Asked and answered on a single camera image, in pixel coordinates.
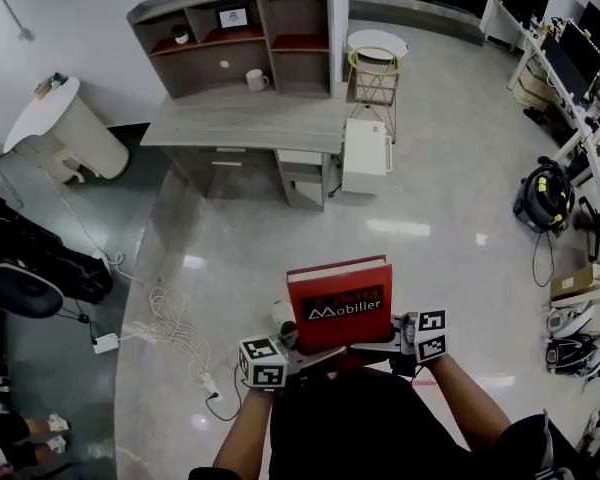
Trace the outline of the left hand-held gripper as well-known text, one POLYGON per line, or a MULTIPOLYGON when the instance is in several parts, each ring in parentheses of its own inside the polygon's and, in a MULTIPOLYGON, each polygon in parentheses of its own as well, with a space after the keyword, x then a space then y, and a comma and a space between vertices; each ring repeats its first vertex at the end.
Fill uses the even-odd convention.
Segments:
POLYGON ((361 366, 361 355, 349 347, 338 347, 303 355, 298 348, 299 334, 294 322, 284 322, 278 333, 254 336, 239 342, 238 366, 249 388, 284 388, 289 376, 301 369, 354 369, 361 366))

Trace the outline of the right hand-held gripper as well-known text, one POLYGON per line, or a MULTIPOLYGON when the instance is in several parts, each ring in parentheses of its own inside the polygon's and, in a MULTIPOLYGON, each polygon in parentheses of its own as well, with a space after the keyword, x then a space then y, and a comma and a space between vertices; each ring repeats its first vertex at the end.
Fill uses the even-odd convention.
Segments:
POLYGON ((445 309, 393 316, 395 336, 386 342, 354 343, 352 350, 398 352, 389 358, 393 374, 415 374, 416 368, 448 352, 445 309))

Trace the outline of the red hardcover book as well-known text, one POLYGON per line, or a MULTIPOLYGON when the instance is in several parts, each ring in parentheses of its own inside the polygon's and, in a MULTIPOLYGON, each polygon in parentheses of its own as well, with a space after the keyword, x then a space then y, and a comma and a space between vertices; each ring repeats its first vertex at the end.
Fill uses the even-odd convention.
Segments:
POLYGON ((391 334, 392 265, 384 255, 291 270, 287 288, 306 354, 391 334))

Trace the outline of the person's left forearm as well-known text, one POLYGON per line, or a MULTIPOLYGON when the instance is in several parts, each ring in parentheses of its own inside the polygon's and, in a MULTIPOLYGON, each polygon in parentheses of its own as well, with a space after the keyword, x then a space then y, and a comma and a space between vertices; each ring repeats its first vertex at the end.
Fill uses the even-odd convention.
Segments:
POLYGON ((234 472, 241 480, 258 480, 264 442, 275 395, 250 389, 214 459, 215 468, 234 472))

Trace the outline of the person's right forearm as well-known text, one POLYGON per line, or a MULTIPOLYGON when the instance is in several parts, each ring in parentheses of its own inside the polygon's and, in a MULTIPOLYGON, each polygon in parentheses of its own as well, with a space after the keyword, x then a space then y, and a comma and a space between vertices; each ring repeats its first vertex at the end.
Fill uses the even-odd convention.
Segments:
POLYGON ((511 425, 500 406, 449 354, 423 364, 433 375, 469 449, 486 453, 511 425))

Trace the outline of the grey wooden desk with hutch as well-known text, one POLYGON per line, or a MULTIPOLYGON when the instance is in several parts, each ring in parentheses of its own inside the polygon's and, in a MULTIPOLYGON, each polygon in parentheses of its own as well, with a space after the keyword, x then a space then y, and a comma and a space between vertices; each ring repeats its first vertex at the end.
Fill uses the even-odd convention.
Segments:
POLYGON ((167 92, 144 145, 201 194, 222 171, 263 168, 291 206, 324 207, 347 91, 333 0, 146 0, 127 20, 167 92), (219 29, 215 11, 242 4, 251 25, 219 29), (190 27, 188 43, 173 40, 176 24, 190 27), (248 88, 251 69, 269 77, 265 90, 248 88))

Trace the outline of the long white office desk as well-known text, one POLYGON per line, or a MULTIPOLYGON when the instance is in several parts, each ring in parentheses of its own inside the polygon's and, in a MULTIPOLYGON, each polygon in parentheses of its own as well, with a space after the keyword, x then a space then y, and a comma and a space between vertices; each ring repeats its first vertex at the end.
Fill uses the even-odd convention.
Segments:
MULTIPOLYGON (((522 22, 516 20, 516 18, 505 8, 502 0, 493 0, 492 12, 495 12, 496 9, 501 11, 508 18, 508 20, 513 23, 514 27, 518 31, 518 35, 523 37, 528 43, 528 46, 524 46, 523 57, 516 66, 514 74, 511 76, 507 87, 509 89, 513 88, 515 81, 519 78, 528 61, 533 56, 536 56, 538 58, 538 63, 542 66, 548 76, 549 84, 554 88, 556 95, 566 105, 566 111, 571 110, 573 113, 571 120, 576 125, 576 132, 554 155, 553 159, 555 161, 564 160, 566 156, 575 150, 579 145, 583 146, 587 155, 589 166, 574 179, 574 183, 576 186, 579 186, 586 181, 588 176, 590 176, 592 181, 595 182, 596 192, 600 203, 600 155, 597 152, 597 146, 594 140, 595 133, 592 131, 591 127, 585 123, 585 110, 576 104, 574 100, 574 94, 567 91, 562 79, 555 71, 553 64, 546 57, 546 50, 542 48, 542 44, 546 39, 546 35, 539 33, 538 36, 535 36, 533 30, 527 29, 522 22)), ((595 286, 592 290, 583 294, 570 295, 556 302, 552 302, 551 306, 566 307, 569 304, 583 302, 600 304, 600 285, 595 286)))

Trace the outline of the person's black trousers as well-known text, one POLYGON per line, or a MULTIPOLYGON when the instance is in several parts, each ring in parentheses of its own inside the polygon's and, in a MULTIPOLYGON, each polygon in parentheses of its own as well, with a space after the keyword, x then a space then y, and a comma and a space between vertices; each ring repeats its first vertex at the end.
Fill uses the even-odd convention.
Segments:
POLYGON ((410 383, 362 368, 284 389, 269 480, 457 480, 475 459, 410 383))

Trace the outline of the person's black shirt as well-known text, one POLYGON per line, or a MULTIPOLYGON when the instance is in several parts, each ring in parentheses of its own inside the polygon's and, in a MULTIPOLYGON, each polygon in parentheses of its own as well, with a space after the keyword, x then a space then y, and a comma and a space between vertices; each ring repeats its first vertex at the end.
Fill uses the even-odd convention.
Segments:
POLYGON ((600 411, 573 446, 547 413, 512 424, 491 450, 493 480, 600 480, 600 411))

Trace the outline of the brown cardboard box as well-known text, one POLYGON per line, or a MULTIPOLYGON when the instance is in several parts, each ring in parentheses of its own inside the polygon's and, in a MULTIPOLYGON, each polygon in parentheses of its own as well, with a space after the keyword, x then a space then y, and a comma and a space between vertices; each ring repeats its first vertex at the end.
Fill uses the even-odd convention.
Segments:
POLYGON ((594 284, 594 266, 576 270, 572 273, 555 278, 550 283, 550 299, 560 300, 583 294, 594 284))

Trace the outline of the black and yellow vacuum cleaner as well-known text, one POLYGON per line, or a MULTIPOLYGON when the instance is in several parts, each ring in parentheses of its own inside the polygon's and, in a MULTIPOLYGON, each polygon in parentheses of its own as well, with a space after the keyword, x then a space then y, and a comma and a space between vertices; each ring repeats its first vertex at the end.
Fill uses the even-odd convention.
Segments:
POLYGON ((568 227, 575 203, 574 188, 562 167, 549 157, 520 183, 513 204, 514 216, 537 234, 559 235, 568 227))

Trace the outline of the white power adapter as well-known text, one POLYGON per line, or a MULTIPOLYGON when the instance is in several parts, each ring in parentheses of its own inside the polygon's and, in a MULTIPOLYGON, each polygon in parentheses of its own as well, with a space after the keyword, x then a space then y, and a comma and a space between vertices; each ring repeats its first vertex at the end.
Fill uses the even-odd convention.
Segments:
POLYGON ((119 348, 120 338, 115 333, 108 333, 92 340, 92 346, 96 355, 102 355, 119 348))

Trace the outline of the black office chair base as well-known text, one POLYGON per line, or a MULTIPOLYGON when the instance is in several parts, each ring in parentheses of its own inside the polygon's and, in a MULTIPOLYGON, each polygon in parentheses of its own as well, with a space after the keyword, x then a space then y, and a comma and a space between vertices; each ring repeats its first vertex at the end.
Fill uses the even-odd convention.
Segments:
POLYGON ((586 196, 581 196, 578 202, 581 207, 581 214, 584 214, 584 209, 586 209, 589 213, 589 220, 577 219, 575 229, 594 234, 594 250, 588 255, 588 259, 590 262, 595 262, 600 255, 600 212, 592 207, 586 196))

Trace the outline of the tan storage crate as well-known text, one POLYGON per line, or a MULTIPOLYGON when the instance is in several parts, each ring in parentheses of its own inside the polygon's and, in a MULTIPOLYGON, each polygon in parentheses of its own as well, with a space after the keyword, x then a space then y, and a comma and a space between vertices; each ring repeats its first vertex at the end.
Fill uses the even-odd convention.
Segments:
POLYGON ((556 90, 546 82, 543 71, 527 64, 511 89, 514 100, 524 108, 546 111, 560 102, 556 90))

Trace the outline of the black framed picture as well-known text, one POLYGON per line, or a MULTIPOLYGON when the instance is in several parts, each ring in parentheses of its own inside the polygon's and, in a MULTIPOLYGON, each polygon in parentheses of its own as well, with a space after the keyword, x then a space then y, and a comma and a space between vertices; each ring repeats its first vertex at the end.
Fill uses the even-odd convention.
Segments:
POLYGON ((215 14, 221 30, 245 28, 252 23, 250 8, 246 4, 217 9, 215 14))

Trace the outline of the small green ornament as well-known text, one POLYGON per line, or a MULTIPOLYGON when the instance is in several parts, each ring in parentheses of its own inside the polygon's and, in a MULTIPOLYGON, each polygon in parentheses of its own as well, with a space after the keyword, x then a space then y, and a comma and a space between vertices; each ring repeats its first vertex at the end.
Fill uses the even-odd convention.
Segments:
POLYGON ((58 87, 64 85, 68 77, 59 72, 55 72, 51 76, 43 79, 34 89, 35 97, 40 100, 44 98, 49 92, 57 89, 58 87))

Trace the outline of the white side table gold frame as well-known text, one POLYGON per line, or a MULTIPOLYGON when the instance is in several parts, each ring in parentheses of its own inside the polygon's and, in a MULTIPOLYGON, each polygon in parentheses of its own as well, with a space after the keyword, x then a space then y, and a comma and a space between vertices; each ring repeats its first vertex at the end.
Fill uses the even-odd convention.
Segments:
POLYGON ((350 117, 368 110, 386 126, 392 144, 397 143, 397 96, 401 62, 407 43, 395 34, 363 29, 347 38, 347 86, 355 103, 350 117))

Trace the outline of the white round pedestal table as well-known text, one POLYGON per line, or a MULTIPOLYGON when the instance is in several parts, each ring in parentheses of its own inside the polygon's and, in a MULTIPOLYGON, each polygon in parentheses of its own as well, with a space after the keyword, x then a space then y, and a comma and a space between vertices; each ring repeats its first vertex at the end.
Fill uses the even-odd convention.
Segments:
POLYGON ((3 152, 25 156, 60 183, 83 183, 82 168, 115 179, 126 169, 129 151, 81 99, 80 80, 67 77, 44 98, 34 95, 13 124, 3 152))

